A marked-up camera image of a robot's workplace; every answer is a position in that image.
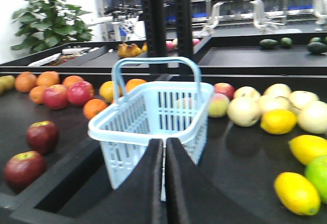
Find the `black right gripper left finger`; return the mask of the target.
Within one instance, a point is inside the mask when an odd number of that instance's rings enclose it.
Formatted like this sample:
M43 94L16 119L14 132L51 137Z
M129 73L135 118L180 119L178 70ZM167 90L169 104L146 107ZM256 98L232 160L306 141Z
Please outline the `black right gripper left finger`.
M110 186L104 167L87 180L78 204L84 211L72 223L160 223L163 141L150 139L132 173L117 188Z

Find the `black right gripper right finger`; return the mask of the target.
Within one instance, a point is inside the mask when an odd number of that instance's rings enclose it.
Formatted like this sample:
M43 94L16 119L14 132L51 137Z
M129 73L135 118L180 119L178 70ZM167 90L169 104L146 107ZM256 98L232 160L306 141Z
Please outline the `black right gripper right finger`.
M258 223L202 174L177 138L166 142L166 203L168 223Z

